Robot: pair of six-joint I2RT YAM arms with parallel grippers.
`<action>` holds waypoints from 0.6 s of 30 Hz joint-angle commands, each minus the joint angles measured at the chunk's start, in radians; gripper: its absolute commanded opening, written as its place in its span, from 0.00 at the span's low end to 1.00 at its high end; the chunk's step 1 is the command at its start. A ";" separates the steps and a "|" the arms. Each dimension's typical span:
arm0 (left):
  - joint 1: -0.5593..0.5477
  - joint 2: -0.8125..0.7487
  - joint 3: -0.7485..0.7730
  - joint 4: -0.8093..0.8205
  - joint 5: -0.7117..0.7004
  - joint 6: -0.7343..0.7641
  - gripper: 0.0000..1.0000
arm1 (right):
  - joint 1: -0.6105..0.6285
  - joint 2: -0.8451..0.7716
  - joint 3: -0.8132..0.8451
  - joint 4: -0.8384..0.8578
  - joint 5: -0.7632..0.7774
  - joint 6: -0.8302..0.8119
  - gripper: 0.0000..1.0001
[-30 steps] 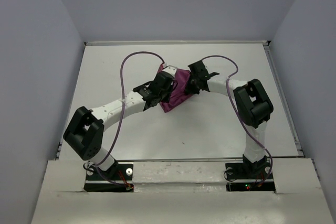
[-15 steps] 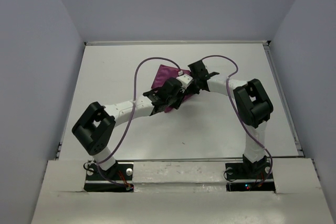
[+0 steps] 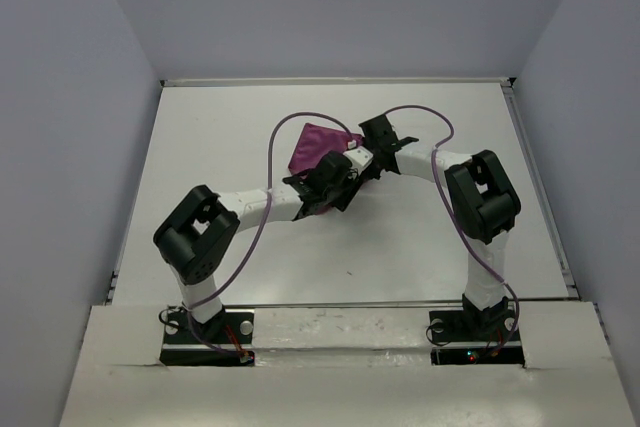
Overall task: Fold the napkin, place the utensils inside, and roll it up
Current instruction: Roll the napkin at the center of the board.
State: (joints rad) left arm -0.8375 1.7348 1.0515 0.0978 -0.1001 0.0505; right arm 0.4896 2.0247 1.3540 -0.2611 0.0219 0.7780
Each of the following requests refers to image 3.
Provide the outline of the purple cloth napkin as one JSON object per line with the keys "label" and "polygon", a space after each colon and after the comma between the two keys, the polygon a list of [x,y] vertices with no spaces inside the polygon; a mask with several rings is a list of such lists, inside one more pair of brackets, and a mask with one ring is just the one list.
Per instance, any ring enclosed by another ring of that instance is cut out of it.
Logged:
{"label": "purple cloth napkin", "polygon": [[[347,150],[347,143],[351,140],[355,140],[358,145],[363,146],[363,137],[359,135],[351,135],[344,131],[311,123],[305,124],[289,162],[289,176],[314,168],[320,159],[330,151],[344,153]],[[365,179],[362,174],[359,175],[359,179],[363,185]]]}

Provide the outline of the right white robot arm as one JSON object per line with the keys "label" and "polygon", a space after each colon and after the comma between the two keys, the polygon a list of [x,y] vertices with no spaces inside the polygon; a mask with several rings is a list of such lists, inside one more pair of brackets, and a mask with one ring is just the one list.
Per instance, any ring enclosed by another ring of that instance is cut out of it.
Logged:
{"label": "right white robot arm", "polygon": [[460,326],[470,338],[486,337],[497,325],[492,310],[502,309],[506,302],[505,248],[521,212],[521,201],[499,158],[490,150],[458,154],[414,137],[401,139],[386,115],[359,127],[364,147],[374,155],[369,176],[377,178],[388,171],[436,186],[468,252],[466,310],[460,315]]}

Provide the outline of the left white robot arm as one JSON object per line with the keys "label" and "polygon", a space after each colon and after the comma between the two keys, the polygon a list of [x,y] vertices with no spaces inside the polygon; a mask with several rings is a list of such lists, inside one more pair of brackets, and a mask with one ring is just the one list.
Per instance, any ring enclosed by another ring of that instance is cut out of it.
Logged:
{"label": "left white robot arm", "polygon": [[153,236],[178,281],[189,333],[201,342],[220,333],[224,307],[214,272],[236,234],[261,233],[269,222],[302,220],[327,208],[342,210],[372,161],[369,150],[355,147],[331,151],[316,167],[269,189],[219,194],[200,185],[189,191]]}

